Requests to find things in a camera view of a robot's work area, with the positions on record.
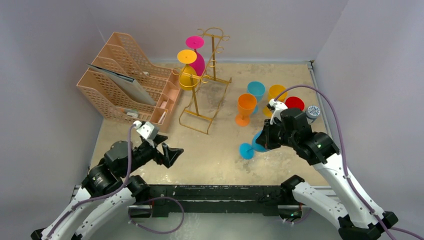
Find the blue wine glass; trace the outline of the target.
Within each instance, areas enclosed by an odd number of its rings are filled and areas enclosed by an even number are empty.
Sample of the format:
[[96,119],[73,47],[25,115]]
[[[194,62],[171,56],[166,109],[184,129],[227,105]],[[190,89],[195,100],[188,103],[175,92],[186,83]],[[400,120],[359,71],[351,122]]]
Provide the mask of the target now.
[[253,110],[253,114],[256,114],[259,110],[259,103],[262,100],[266,92],[266,87],[259,81],[251,81],[247,85],[247,93],[253,95],[256,99],[256,106]]
[[261,132],[257,132],[251,143],[242,143],[239,146],[239,154],[240,156],[245,159],[245,160],[250,160],[255,156],[255,153],[265,153],[268,150],[266,148],[264,148],[262,145],[256,143],[257,138],[260,136]]

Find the orange wine glass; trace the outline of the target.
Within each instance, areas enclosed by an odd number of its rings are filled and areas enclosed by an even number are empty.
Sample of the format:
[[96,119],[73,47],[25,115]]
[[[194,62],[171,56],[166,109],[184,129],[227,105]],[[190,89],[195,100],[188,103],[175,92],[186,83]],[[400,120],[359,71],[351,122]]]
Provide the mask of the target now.
[[246,127],[251,119],[250,116],[257,106],[257,99],[250,93],[241,94],[237,99],[238,114],[235,117],[235,122],[238,126]]

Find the red wine glass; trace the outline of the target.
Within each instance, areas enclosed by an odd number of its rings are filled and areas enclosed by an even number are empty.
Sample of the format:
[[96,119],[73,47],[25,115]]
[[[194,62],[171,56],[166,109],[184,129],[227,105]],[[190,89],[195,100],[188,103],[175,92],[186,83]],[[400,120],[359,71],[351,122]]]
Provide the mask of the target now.
[[289,109],[299,109],[301,111],[303,111],[305,109],[305,103],[304,101],[297,97],[297,96],[290,96],[285,100],[285,105],[289,108]]

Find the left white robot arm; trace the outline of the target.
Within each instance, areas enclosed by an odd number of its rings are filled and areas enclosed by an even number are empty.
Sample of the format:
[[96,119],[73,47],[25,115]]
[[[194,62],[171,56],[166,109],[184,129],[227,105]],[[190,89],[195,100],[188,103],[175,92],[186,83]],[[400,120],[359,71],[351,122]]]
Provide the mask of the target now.
[[114,215],[136,203],[151,200],[151,187],[131,173],[149,161],[170,168],[184,152],[169,147],[167,136],[157,135],[132,147],[129,140],[117,141],[81,182],[72,200],[49,226],[34,230],[33,240],[87,240]]

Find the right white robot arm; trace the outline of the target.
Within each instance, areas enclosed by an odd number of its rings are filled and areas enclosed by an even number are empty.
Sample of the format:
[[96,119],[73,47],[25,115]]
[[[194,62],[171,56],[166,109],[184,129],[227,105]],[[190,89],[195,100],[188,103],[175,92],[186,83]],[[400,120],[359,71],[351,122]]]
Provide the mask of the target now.
[[312,131],[304,112],[281,110],[265,119],[256,143],[267,150],[291,147],[330,185],[338,201],[318,192],[298,175],[281,184],[280,196],[288,204],[305,204],[332,223],[343,240],[377,240],[398,221],[394,212],[383,210],[364,191],[350,171],[344,172],[343,157],[332,138]]

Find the magenta wine glass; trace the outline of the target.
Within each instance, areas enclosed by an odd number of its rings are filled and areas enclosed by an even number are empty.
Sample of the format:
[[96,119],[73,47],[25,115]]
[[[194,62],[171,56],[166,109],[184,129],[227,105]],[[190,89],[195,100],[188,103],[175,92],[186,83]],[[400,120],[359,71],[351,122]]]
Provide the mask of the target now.
[[206,68],[204,57],[198,52],[198,49],[202,48],[204,43],[204,39],[198,35],[190,36],[185,40],[186,46],[196,53],[196,60],[189,66],[195,70],[197,76],[201,76]]

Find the grey folder in organizer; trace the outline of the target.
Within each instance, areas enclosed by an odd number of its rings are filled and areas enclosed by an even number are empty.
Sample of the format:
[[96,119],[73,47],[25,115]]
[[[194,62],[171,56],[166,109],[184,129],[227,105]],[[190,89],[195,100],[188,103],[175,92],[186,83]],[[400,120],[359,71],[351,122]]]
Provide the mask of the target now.
[[120,74],[115,71],[111,71],[93,64],[87,63],[87,65],[93,69],[97,70],[102,74],[105,74],[110,78],[116,85],[118,85],[127,95],[134,101],[146,104],[150,106],[156,106],[156,101],[151,97],[151,95],[142,87],[139,82],[132,77]]

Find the pink plastic file organizer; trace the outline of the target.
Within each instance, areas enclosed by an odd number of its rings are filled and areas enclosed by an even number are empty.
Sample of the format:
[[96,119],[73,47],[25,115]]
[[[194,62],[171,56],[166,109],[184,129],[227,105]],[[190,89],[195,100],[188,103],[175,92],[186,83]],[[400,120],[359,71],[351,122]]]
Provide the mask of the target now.
[[168,132],[182,93],[175,71],[151,63],[135,39],[121,32],[109,37],[92,64],[135,79],[155,101],[137,102],[104,73],[88,68],[76,86],[105,119],[150,121]]

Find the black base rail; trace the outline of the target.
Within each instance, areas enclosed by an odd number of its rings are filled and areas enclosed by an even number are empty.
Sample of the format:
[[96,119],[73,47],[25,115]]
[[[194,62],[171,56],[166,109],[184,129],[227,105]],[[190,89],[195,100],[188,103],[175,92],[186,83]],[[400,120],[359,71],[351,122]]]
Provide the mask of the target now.
[[132,218],[167,218],[171,213],[260,214],[297,220],[310,213],[281,185],[152,184],[129,207]]

